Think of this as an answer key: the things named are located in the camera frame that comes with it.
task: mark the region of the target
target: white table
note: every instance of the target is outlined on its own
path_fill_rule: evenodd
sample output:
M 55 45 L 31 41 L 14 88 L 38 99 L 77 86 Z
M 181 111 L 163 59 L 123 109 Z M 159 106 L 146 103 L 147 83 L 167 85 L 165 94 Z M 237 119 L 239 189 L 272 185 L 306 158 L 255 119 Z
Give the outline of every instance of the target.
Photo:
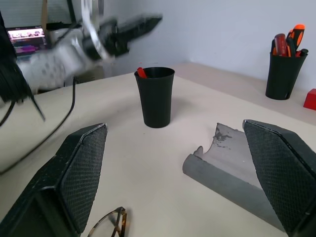
M 195 74 L 196 79 L 205 76 Z M 209 80 L 222 79 L 209 73 Z M 265 99 L 264 94 L 257 96 Z M 8 164 L 8 160 L 21 157 L 59 123 L 70 107 L 71 88 L 39 95 L 37 100 L 47 117 L 45 123 L 27 102 L 15 108 L 0 129 L 2 166 Z M 266 105 L 274 104 L 272 100 L 265 101 Z M 289 102 L 279 103 L 279 106 L 283 107 L 284 103 Z M 171 124 L 152 129 L 143 123 L 133 74 L 80 84 L 75 109 L 63 128 L 47 144 L 0 177 L 0 219 L 68 134 L 105 122 L 109 133 L 100 184 L 83 237 L 103 215 L 118 206 L 128 211 L 127 237 L 285 237 L 285 233 L 184 175 L 182 164 L 199 145 L 209 147 L 217 122 L 242 130 L 244 119 L 295 131 L 316 150 L 313 142 L 316 126 L 306 122 L 315 113 L 306 111 L 306 120 L 302 121 L 304 119 L 175 77 Z

